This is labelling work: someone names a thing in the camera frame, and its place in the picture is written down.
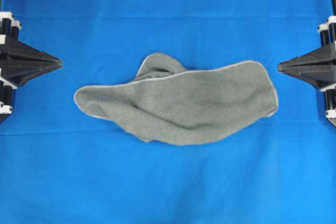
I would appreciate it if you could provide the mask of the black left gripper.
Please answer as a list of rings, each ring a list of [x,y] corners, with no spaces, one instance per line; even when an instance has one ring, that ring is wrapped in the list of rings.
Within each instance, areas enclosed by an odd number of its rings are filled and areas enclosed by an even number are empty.
[[[13,95],[17,87],[62,67],[58,58],[19,41],[21,28],[12,12],[1,11],[1,115],[13,112]],[[10,56],[45,63],[9,65]]]

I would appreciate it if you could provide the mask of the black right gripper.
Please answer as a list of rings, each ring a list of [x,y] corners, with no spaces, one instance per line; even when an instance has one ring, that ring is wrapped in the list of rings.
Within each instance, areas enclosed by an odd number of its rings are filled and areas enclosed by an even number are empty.
[[[322,47],[278,64],[278,71],[324,93],[326,118],[335,118],[335,16],[318,26]]]

